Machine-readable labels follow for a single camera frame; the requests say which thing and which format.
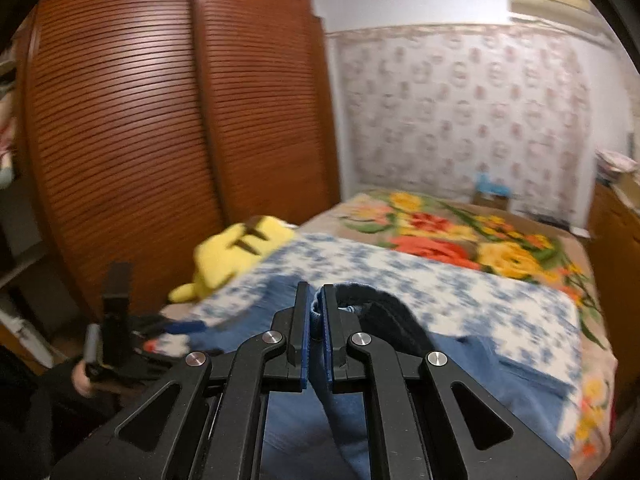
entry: triangular cutout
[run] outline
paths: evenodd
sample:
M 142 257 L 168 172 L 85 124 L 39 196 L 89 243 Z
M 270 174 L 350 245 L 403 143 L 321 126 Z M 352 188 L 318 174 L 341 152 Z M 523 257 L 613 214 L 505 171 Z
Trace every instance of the triangular cutout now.
M 180 394 L 180 384 L 174 383 L 165 388 L 133 420 L 121 428 L 118 437 L 142 451 L 153 451 L 158 445 L 178 394 Z
M 463 383 L 453 383 L 451 389 L 477 449 L 484 451 L 513 436 L 513 430 Z

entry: yellow plush toy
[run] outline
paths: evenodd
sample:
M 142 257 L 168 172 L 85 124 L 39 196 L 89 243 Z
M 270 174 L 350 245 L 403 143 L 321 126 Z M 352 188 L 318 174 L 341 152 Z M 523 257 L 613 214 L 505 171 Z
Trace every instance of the yellow plush toy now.
M 260 216 L 244 224 L 234 224 L 208 238 L 194 251 L 196 270 L 193 283 L 174 288 L 172 303 L 204 300 L 229 280 L 254 265 L 294 237 L 294 231 L 273 216 Z

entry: denim fabric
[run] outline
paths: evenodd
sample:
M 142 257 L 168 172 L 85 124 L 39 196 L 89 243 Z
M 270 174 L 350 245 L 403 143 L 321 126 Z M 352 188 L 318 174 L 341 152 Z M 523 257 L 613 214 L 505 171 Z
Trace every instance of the denim fabric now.
M 273 314 L 294 304 L 299 281 L 298 276 L 273 276 L 263 296 L 249 310 L 221 325 L 191 333 L 191 349 L 220 348 L 232 351 L 249 337 L 268 330 Z M 317 296 L 314 307 L 311 330 L 313 335 L 318 336 L 321 320 Z M 568 457 L 569 449 L 556 437 L 555 431 L 570 389 L 567 384 L 520 363 L 498 357 L 490 338 L 427 336 L 424 328 L 399 302 L 394 304 L 393 312 L 389 312 L 384 305 L 371 304 L 352 309 L 360 317 L 363 329 L 366 326 L 368 331 L 388 340 L 394 347 L 403 345 L 401 349 L 396 348 L 399 351 L 420 355 L 433 343 L 550 446 L 565 458 Z M 390 316 L 395 325 L 386 320 L 379 322 L 380 316 L 385 315 Z M 388 327 L 388 334 L 384 333 L 384 327 Z M 303 394 L 270 396 L 262 451 L 263 478 L 370 478 L 362 395 L 334 396 L 325 370 L 323 344 L 312 340 L 308 389 Z

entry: white sheet with blue flowers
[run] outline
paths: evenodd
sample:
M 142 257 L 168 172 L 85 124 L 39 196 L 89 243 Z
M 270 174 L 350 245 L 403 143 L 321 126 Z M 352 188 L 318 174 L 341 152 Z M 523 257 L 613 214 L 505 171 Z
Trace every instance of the white sheet with blue flowers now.
M 418 321 L 444 335 L 484 335 L 500 354 L 574 386 L 558 437 L 571 440 L 580 403 L 580 328 L 569 297 L 509 280 L 327 234 L 299 234 L 250 272 L 199 303 L 189 319 L 213 326 L 249 308 L 270 276 L 298 275 L 313 286 L 359 282 L 386 290 Z M 188 351 L 185 336 L 163 335 L 157 351 Z

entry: wooden dresser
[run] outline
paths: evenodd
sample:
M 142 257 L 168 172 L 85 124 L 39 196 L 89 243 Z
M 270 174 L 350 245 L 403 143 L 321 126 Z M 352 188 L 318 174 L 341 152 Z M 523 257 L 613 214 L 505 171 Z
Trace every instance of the wooden dresser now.
M 41 0 L 18 56 L 20 165 L 91 317 L 112 261 L 154 311 L 226 225 L 339 201 L 310 0 Z
M 620 404 L 637 394 L 640 378 L 640 218 L 616 193 L 596 184 L 587 252 L 596 279 L 609 340 L 618 358 Z

